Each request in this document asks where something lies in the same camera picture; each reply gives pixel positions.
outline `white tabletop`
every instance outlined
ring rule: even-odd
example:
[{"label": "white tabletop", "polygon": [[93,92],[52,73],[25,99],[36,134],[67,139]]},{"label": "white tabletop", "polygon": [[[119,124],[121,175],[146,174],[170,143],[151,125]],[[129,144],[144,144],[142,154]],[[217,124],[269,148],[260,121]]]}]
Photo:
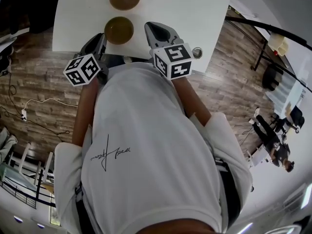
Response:
[{"label": "white tabletop", "polygon": [[106,53],[149,59],[144,24],[156,21],[174,28],[191,49],[200,47],[202,58],[194,70],[205,72],[215,48],[230,0],[141,0],[132,10],[114,9],[109,0],[58,0],[53,51],[79,52],[94,35],[103,32],[113,17],[125,16],[134,25],[124,45],[108,43]]}]

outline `white shoe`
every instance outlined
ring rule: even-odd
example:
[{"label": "white shoe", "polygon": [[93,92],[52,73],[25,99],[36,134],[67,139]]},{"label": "white shoe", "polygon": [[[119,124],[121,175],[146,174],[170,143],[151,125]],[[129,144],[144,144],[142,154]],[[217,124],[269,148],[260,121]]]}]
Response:
[{"label": "white shoe", "polygon": [[253,117],[256,118],[260,114],[260,108],[256,108]]},{"label": "white shoe", "polygon": [[251,124],[251,125],[254,125],[254,120],[252,118],[250,118],[248,123]]}]

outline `white box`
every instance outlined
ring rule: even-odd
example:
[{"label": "white box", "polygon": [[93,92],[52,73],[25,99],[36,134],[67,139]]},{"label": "white box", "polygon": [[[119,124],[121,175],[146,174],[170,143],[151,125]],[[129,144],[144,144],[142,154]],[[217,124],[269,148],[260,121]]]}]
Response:
[{"label": "white box", "polygon": [[88,54],[70,60],[63,73],[69,82],[76,87],[89,84],[99,71],[100,67],[93,54]]},{"label": "white box", "polygon": [[187,43],[153,49],[154,66],[168,80],[189,76],[194,60]]}]

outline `black hair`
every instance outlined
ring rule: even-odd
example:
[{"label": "black hair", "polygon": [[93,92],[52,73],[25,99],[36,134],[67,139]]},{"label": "black hair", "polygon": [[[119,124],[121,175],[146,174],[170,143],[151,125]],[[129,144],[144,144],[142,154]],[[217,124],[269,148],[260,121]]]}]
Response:
[{"label": "black hair", "polygon": [[287,172],[291,172],[293,170],[293,165],[294,165],[294,162],[291,162],[289,165],[288,165],[288,168],[286,169]]}]

